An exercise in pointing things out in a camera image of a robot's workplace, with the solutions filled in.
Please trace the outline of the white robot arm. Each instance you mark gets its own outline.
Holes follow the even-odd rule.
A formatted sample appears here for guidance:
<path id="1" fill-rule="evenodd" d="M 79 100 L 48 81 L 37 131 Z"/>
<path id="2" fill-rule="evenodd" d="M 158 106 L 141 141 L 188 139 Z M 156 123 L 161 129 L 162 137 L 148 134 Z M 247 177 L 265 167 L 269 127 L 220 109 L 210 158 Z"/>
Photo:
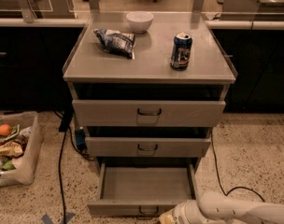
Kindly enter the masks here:
<path id="1" fill-rule="evenodd" d="M 284 224 L 284 204 L 232 199 L 208 191 L 200 200 L 180 203 L 159 217 L 161 224 L 229 224 L 234 219 L 246 224 Z"/>

